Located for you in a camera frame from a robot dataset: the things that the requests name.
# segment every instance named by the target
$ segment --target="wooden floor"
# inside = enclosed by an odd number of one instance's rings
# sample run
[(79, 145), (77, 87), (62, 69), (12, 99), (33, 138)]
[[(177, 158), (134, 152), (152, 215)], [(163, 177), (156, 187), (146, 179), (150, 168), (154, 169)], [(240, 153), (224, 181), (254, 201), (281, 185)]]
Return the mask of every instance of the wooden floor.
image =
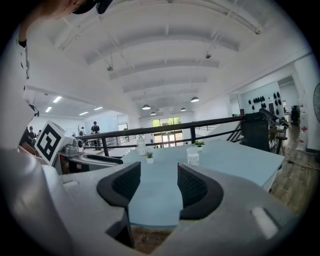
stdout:
[[(270, 194), (288, 207), (297, 216), (306, 210), (319, 179), (320, 165), (314, 160), (315, 155), (296, 150), (299, 127), (290, 126), (286, 131), (282, 169), (278, 172)], [(131, 227), (135, 249), (150, 254), (171, 234), (173, 229)]]
[(314, 154), (296, 150), (299, 132), (296, 126), (290, 126), (286, 132), (285, 160), (270, 193), (301, 216), (317, 186), (320, 165), (316, 163)]

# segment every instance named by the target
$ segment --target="white column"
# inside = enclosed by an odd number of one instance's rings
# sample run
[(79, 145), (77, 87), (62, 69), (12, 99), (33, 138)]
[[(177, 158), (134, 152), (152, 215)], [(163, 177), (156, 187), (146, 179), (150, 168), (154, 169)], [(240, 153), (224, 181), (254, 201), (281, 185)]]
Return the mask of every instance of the white column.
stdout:
[(299, 80), (304, 87), (304, 105), (308, 115), (308, 143), (307, 148), (320, 150), (320, 122), (318, 121), (314, 106), (314, 91), (320, 83), (320, 69), (316, 57), (310, 54), (294, 62)]

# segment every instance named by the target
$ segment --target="black metal railing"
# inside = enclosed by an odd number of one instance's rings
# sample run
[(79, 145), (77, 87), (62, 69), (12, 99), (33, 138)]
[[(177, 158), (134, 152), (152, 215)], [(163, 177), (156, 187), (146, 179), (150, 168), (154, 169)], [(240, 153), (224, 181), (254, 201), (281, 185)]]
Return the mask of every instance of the black metal railing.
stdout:
[(202, 127), (198, 127), (197, 129), (198, 130), (206, 130), (207, 132), (208, 131), (212, 131), (216, 128), (217, 124), (216, 125), (213, 125), (213, 126), (202, 126)]
[(238, 142), (240, 140), (239, 139), (241, 135), (240, 127), (241, 127), (241, 122), (239, 122), (239, 124), (237, 125), (233, 133), (231, 133), (231, 135), (226, 139), (228, 142)]
[[(166, 125), (166, 126), (159, 126), (159, 127), (148, 127), (148, 128), (138, 128), (138, 129), (129, 129), (129, 130), (119, 130), (119, 131), (111, 131), (111, 132), (104, 132), (104, 133), (97, 133), (91, 135), (84, 135), (84, 136), (77, 136), (77, 139), (81, 140), (102, 140), (102, 146), (84, 146), (85, 149), (103, 149), (104, 154), (108, 157), (109, 152), (108, 149), (118, 149), (118, 148), (134, 148), (137, 147), (136, 144), (129, 144), (129, 145), (119, 145), (118, 138), (124, 137), (127, 138), (128, 141), (132, 140), (133, 137), (137, 138), (139, 135), (144, 134), (155, 134), (161, 132), (168, 132), (173, 130), (183, 130), (183, 129), (190, 129), (191, 138), (175, 140), (175, 141), (163, 141), (163, 142), (156, 142), (156, 143), (146, 143), (146, 146), (158, 146), (158, 145), (165, 145), (165, 144), (175, 144), (175, 143), (184, 143), (184, 142), (191, 142), (192, 144), (195, 143), (196, 140), (202, 140), (212, 137), (217, 137), (226, 134), (232, 134), (231, 137), (238, 136), (238, 132), (241, 131), (240, 126), (238, 125), (235, 130), (230, 130), (222, 133), (207, 135), (207, 136), (200, 136), (196, 137), (196, 129), (201, 127), (209, 127), (215, 126), (219, 124), (231, 123), (231, 122), (239, 122), (244, 119), (243, 116), (235, 116), (235, 117), (227, 117), (227, 118), (220, 118), (220, 119), (211, 119), (211, 120), (203, 120), (203, 121), (195, 121), (195, 122), (187, 122), (187, 123), (180, 123), (180, 124), (173, 124), (173, 125)], [(108, 145), (107, 138), (116, 138), (117, 145)]]

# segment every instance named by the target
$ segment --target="glass door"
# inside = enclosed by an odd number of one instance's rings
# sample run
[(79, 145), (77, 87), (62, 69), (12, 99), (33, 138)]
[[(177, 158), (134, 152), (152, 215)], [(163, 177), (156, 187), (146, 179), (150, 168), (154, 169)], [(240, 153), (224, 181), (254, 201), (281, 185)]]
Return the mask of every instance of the glass door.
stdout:
[[(162, 141), (163, 142), (168, 142), (169, 141), (169, 136), (168, 135), (162, 135)], [(169, 144), (163, 144), (164, 148), (168, 148)]]
[[(176, 141), (182, 141), (184, 139), (182, 132), (176, 133), (175, 134), (175, 140)], [(182, 146), (184, 143), (183, 142), (177, 142), (177, 146)]]
[[(169, 141), (170, 142), (175, 142), (176, 141), (176, 138), (175, 138), (175, 135), (174, 134), (170, 134), (168, 135), (169, 137)], [(176, 146), (176, 143), (170, 143), (170, 147), (175, 147)]]

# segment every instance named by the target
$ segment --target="desk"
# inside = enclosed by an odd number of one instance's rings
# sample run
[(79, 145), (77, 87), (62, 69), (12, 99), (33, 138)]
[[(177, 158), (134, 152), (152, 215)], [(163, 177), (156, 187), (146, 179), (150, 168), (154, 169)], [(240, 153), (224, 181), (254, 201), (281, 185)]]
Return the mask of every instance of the desk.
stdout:
[(88, 143), (88, 146), (91, 147), (93, 145), (93, 142), (97, 143), (97, 146), (102, 145), (102, 139), (97, 138), (90, 138), (86, 140), (86, 143)]
[(286, 132), (286, 129), (283, 125), (277, 125), (275, 127), (270, 128), (269, 127), (269, 132), (270, 133), (279, 133), (279, 134), (283, 134)]
[[(194, 145), (155, 148), (154, 163), (132, 150), (124, 163), (141, 162), (141, 183), (129, 204), (132, 225), (173, 228), (183, 209), (178, 188), (178, 163), (187, 163), (187, 148)], [(199, 165), (255, 182), (268, 191), (284, 157), (225, 140), (208, 141), (199, 153)]]

